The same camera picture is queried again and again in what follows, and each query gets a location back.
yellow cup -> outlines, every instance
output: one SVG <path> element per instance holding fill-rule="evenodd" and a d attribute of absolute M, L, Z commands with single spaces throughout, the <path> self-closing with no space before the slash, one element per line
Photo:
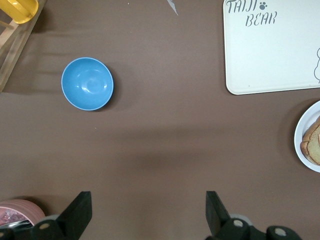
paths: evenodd
<path fill-rule="evenodd" d="M 37 0 L 0 0 L 0 9 L 17 24 L 31 20 L 36 15 L 38 7 Z"/>

white plate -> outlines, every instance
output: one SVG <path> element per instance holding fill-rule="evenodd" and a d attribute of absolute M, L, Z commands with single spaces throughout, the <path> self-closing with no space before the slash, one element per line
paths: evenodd
<path fill-rule="evenodd" d="M 313 104 L 300 118 L 294 132 L 294 148 L 301 162 L 308 168 L 320 173 L 320 166 L 311 163 L 301 152 L 300 143 L 306 131 L 320 116 L 320 101 Z"/>

tray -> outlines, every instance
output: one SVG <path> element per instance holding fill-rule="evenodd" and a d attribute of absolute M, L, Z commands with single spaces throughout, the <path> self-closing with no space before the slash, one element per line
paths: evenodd
<path fill-rule="evenodd" d="M 320 1 L 224 0 L 226 86 L 235 95 L 320 87 Z"/>

slice of bread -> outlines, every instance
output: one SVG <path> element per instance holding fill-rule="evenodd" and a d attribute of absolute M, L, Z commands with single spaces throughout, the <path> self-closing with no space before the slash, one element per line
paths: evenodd
<path fill-rule="evenodd" d="M 305 132 L 300 148 L 311 163 L 320 165 L 320 117 Z"/>

wooden rack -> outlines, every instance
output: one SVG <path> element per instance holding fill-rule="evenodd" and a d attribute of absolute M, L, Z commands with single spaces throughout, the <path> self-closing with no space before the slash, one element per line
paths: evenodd
<path fill-rule="evenodd" d="M 47 0 L 38 0 L 39 7 L 36 15 L 26 23 L 17 24 L 11 21 L 8 24 L 2 21 L 0 22 L 0 25 L 5 27 L 5 30 L 0 35 L 0 56 L 7 53 L 0 68 L 0 92 L 5 88 L 46 1 Z"/>

